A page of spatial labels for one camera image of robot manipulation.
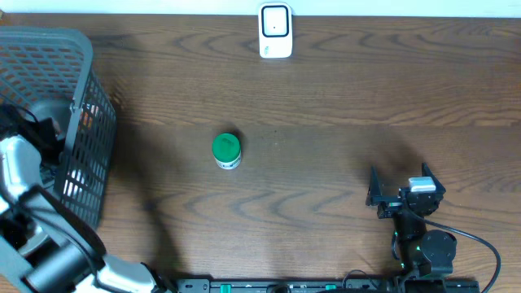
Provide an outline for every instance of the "brown tabletop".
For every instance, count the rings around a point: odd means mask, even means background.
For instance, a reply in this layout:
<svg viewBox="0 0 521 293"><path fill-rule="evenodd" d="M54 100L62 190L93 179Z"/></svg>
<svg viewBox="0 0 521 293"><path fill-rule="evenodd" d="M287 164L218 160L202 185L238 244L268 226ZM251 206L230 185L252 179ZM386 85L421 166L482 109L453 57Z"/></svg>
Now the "brown tabletop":
<svg viewBox="0 0 521 293"><path fill-rule="evenodd" d="M92 41L119 123L111 254L173 276L392 273L370 166L397 189L425 161L447 189L429 218L490 241L493 291L521 291L521 20L297 16L292 56L262 59L254 16L6 18ZM211 144L230 129L243 162L225 171ZM495 260L458 236L453 265L483 288Z"/></svg>

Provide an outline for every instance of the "white background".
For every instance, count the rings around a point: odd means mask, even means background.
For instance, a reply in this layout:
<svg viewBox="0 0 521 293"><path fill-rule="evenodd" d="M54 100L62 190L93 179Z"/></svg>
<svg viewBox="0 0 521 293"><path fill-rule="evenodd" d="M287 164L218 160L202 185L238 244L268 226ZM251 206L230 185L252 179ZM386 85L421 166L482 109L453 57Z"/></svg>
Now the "white background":
<svg viewBox="0 0 521 293"><path fill-rule="evenodd" d="M0 0L5 12L256 15L260 0ZM287 0L294 15L521 17L521 0Z"/></svg>

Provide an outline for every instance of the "white device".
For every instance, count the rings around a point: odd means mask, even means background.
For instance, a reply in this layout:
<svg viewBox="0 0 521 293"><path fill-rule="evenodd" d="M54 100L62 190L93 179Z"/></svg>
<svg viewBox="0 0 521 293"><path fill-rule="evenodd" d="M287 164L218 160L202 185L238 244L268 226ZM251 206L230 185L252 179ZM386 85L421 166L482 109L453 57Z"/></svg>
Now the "white device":
<svg viewBox="0 0 521 293"><path fill-rule="evenodd" d="M286 58L293 49L291 8L286 3L266 3L259 8L259 54Z"/></svg>

